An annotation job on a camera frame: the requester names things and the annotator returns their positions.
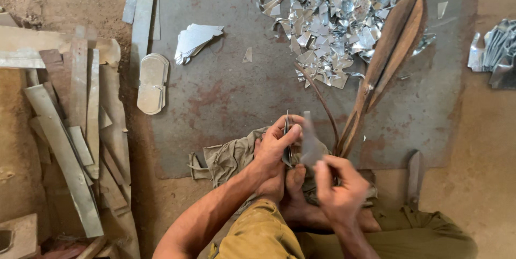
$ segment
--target wooden stick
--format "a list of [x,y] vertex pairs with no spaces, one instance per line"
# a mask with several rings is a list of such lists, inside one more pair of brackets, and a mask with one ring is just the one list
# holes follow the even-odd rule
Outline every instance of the wooden stick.
[[297,67],[298,71],[301,71],[301,73],[304,75],[304,78],[306,78],[306,80],[313,86],[315,94],[321,101],[322,106],[324,107],[324,109],[326,111],[326,114],[328,114],[328,118],[330,118],[331,126],[333,128],[333,134],[335,135],[335,143],[333,144],[332,153],[335,155],[337,143],[339,143],[339,132],[337,131],[337,123],[335,122],[335,119],[333,119],[333,115],[331,114],[330,109],[328,108],[328,104],[326,103],[326,100],[321,95],[319,88],[317,88],[317,86],[315,85],[315,83],[312,80],[312,78],[310,77],[310,75],[308,73],[306,73],[306,71],[297,62],[294,62],[293,64]]

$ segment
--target foot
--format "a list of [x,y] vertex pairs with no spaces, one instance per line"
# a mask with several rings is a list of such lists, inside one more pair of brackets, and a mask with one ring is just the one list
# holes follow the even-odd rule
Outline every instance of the foot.
[[[255,141],[255,157],[258,151],[260,151],[261,139],[258,138]],[[266,180],[256,190],[255,194],[257,198],[266,198],[276,205],[279,205],[283,194],[285,192],[285,167],[281,168],[280,174],[271,179]]]
[[[294,230],[315,230],[331,232],[331,224],[323,211],[307,203],[301,186],[304,183],[306,168],[302,164],[296,165],[286,175],[286,193],[280,202],[280,211],[287,225]],[[380,232],[381,228],[370,208],[363,208],[357,215],[360,229],[365,233]]]

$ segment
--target dirt floor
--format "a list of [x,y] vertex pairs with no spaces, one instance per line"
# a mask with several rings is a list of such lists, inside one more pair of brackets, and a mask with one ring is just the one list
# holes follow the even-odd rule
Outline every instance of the dirt floor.
[[[121,21],[124,0],[0,0],[0,6],[24,27],[72,33],[76,25],[90,25],[100,37],[115,38],[122,49],[123,84],[131,40],[131,26]],[[516,19],[514,8],[513,0],[479,0],[475,29],[485,33],[502,18]],[[13,73],[3,71],[0,77],[7,82]],[[448,167],[427,172],[421,209],[441,210],[453,218],[478,243],[478,258],[508,258],[516,253],[512,244],[516,240],[516,221],[512,218],[516,200],[511,192],[516,189],[516,91],[491,90],[488,79],[487,74],[464,68],[457,108],[460,122],[455,143],[450,147],[451,160]],[[150,258],[168,226],[209,192],[212,184],[190,178],[155,178],[157,153],[148,117],[135,107],[137,92],[122,87],[120,97],[126,105],[132,163],[132,210],[142,258]],[[0,114],[16,114],[14,108],[5,110],[5,101],[0,100],[4,110]],[[406,171],[376,171],[376,175],[380,198],[392,206],[403,203]]]

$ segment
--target metal sheet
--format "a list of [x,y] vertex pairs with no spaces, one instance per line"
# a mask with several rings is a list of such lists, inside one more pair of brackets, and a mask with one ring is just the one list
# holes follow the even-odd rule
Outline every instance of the metal sheet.
[[151,30],[152,4],[154,0],[138,0],[132,24],[131,60],[128,82],[138,88],[140,81],[140,61],[147,55]]
[[[277,32],[267,30],[272,20],[256,8],[256,1],[161,0],[162,4],[175,4],[161,8],[162,30],[170,34],[154,41],[152,52],[171,59],[177,34],[192,23],[225,28],[224,37],[209,42],[187,66],[172,65],[167,105],[150,117],[159,153],[157,177],[190,176],[189,153],[244,137],[272,124],[287,109],[298,115],[310,111],[317,137],[331,148],[334,139],[328,117],[313,90],[305,90],[298,82],[292,65],[298,56],[288,49],[290,40],[284,35],[275,38]],[[413,149],[426,154],[429,167],[447,163],[448,138],[454,128],[448,116],[453,116],[460,92],[461,60],[467,59],[462,49],[471,42],[461,35],[458,20],[474,14],[476,6],[449,6],[446,15],[458,19],[432,27],[442,22],[435,12],[440,2],[427,0],[428,26],[439,38],[410,58],[404,68],[413,75],[397,81],[376,110],[365,117],[361,134],[367,139],[360,139],[350,155],[358,168],[406,168],[406,155]],[[282,18],[288,17],[288,7],[282,6]],[[253,63],[242,64],[242,54],[249,46],[253,47]],[[357,65],[343,71],[364,73]],[[349,77],[343,90],[319,86],[339,130],[353,107],[358,84],[359,78]]]

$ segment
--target metal scrap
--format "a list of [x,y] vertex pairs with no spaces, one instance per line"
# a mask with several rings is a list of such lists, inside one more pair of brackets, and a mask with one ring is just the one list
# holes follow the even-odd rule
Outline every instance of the metal scrap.
[[[281,16],[282,0],[259,0],[257,6],[265,15],[274,17],[290,40],[301,67],[313,80],[343,88],[345,72],[354,59],[371,61],[381,30],[397,0],[289,0],[287,16]],[[419,53],[435,40],[426,34],[416,49]],[[310,83],[299,72],[300,82]]]
[[446,6],[448,6],[448,1],[437,4],[437,19],[443,18]]
[[175,64],[187,64],[210,40],[223,33],[224,26],[189,25],[178,35]]
[[249,63],[249,62],[253,62],[253,52],[252,52],[252,48],[249,47],[246,51],[246,55],[243,56],[243,60],[242,60],[242,63]]
[[477,32],[470,47],[468,67],[472,71],[491,71],[489,84],[493,88],[516,89],[516,20],[503,19],[484,36],[485,49],[478,48]]

